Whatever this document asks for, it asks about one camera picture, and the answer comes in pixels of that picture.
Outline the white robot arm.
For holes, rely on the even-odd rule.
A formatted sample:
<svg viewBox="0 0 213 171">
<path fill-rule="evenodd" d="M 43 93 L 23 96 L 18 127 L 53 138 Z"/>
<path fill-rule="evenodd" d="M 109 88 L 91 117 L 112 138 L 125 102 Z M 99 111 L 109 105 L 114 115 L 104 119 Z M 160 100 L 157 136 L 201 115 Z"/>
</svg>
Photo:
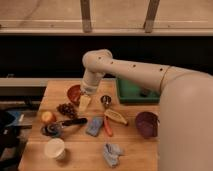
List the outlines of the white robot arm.
<svg viewBox="0 0 213 171">
<path fill-rule="evenodd" d="M 116 60 L 107 49 L 85 53 L 82 63 L 86 94 L 95 93 L 106 74 L 160 94 L 158 171 L 213 171 L 213 75 Z"/>
</svg>

